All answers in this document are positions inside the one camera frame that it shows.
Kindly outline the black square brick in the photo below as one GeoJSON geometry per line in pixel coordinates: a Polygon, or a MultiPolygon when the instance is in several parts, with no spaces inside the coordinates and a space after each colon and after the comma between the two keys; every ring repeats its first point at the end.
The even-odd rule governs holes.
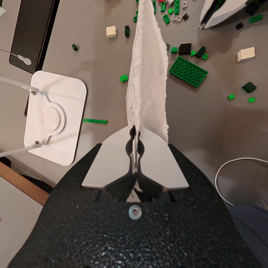
{"type": "Polygon", "coordinates": [[[180,44],[179,55],[190,55],[191,54],[191,43],[180,44]]]}

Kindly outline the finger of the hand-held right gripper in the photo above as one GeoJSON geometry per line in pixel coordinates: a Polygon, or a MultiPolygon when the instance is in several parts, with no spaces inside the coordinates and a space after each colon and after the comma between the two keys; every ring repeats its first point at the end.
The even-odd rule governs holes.
{"type": "Polygon", "coordinates": [[[200,23],[207,23],[212,14],[219,8],[220,0],[206,0],[201,12],[200,23]]]}
{"type": "Polygon", "coordinates": [[[212,14],[208,22],[204,23],[204,28],[209,29],[222,23],[238,11],[245,8],[246,1],[247,0],[220,0],[219,8],[212,14]]]}

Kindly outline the white paper bag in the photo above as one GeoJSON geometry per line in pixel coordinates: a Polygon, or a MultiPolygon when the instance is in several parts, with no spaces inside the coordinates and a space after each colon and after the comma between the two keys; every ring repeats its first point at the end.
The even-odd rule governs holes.
{"type": "Polygon", "coordinates": [[[141,127],[168,142],[166,80],[168,55],[155,18],[153,3],[139,1],[132,60],[126,91],[128,125],[135,126],[133,159],[138,164],[138,134],[141,127]]]}

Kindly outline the large green studded plate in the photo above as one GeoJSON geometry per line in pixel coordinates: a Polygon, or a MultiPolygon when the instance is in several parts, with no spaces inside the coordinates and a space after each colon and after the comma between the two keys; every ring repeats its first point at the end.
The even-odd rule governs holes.
{"type": "Polygon", "coordinates": [[[189,83],[195,88],[198,88],[205,77],[208,75],[208,71],[202,69],[198,65],[193,64],[181,56],[177,57],[169,69],[169,73],[189,83]]]}

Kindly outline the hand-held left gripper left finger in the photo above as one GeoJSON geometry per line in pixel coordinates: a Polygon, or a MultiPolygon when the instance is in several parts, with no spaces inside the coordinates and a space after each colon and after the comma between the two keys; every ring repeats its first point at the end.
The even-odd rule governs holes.
{"type": "Polygon", "coordinates": [[[132,177],[132,143],[135,126],[126,126],[109,136],[101,145],[83,182],[82,187],[108,189],[132,177]]]}

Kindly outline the black rectangular panel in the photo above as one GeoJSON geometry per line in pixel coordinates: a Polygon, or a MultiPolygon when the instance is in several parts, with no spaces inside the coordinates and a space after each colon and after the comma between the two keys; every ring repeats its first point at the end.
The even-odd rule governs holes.
{"type": "Polygon", "coordinates": [[[31,60],[26,65],[15,55],[9,63],[31,74],[42,70],[59,0],[22,0],[15,27],[11,53],[31,60]]]}

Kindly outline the white table with wooden edge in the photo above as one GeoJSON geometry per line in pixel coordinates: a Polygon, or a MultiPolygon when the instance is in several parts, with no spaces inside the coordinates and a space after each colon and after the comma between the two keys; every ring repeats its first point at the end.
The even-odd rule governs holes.
{"type": "Polygon", "coordinates": [[[31,234],[49,194],[1,163],[0,267],[7,267],[31,234]]]}

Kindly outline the grey desk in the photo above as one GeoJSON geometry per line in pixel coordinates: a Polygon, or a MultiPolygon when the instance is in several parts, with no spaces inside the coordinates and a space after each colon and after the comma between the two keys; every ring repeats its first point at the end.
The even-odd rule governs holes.
{"type": "MultiPolygon", "coordinates": [[[[191,43],[206,47],[207,60],[183,56],[209,73],[195,88],[168,74],[166,118],[169,143],[190,159],[213,183],[218,168],[231,159],[267,160],[267,3],[257,14],[263,19],[249,24],[241,11],[216,28],[200,30],[204,1],[187,1],[189,19],[165,25],[160,8],[156,19],[170,47],[191,43]],[[235,25],[244,27],[236,30],[235,25]],[[241,49],[255,47],[256,56],[238,62],[241,49]],[[242,86],[257,88],[246,93],[242,86]],[[233,100],[227,96],[234,94],[233,100]],[[254,103],[248,103],[255,97],[254,103]]],[[[97,143],[127,126],[127,83],[137,10],[135,1],[60,1],[46,52],[43,71],[81,79],[88,88],[85,118],[104,119],[107,125],[82,123],[75,161],[61,166],[30,152],[9,158],[51,187],[97,143]],[[106,27],[116,26],[117,37],[107,38],[106,27]],[[130,27],[125,37],[125,25],[130,27]],[[76,44],[78,51],[72,49],[76,44]]]]}

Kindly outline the dark green slope brick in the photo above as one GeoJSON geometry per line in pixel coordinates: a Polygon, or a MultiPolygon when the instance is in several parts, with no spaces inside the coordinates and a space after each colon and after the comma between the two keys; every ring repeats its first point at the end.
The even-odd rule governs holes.
{"type": "Polygon", "coordinates": [[[247,82],[242,86],[242,89],[248,94],[254,92],[256,88],[257,87],[252,82],[247,82]]]}

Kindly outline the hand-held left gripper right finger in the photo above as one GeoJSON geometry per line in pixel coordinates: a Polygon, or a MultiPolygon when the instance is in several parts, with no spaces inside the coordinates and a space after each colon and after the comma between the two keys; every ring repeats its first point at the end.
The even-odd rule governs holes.
{"type": "Polygon", "coordinates": [[[138,143],[140,188],[147,192],[168,192],[189,187],[167,142],[141,127],[138,143]]]}

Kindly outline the person's torso in ribbed sweater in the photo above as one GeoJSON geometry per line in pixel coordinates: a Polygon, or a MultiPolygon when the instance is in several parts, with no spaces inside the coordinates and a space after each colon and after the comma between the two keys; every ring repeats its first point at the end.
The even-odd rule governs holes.
{"type": "Polygon", "coordinates": [[[256,205],[240,205],[229,212],[246,244],[263,267],[268,267],[268,211],[256,205]]]}

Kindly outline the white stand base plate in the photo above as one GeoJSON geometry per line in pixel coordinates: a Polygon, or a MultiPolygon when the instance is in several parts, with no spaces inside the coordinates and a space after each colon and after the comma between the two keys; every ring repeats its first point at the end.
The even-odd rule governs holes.
{"type": "Polygon", "coordinates": [[[30,92],[24,148],[2,152],[1,157],[32,150],[32,154],[62,166],[75,158],[87,88],[80,79],[45,71],[33,74],[27,85],[0,77],[30,92]]]}

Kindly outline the large cream brick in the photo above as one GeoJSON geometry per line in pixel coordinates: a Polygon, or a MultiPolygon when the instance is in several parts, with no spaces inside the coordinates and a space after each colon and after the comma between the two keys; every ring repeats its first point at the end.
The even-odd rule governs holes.
{"type": "Polygon", "coordinates": [[[250,48],[247,48],[247,49],[241,49],[237,53],[237,61],[241,62],[241,61],[249,60],[249,59],[254,58],[255,56],[256,56],[255,47],[250,47],[250,48]]]}

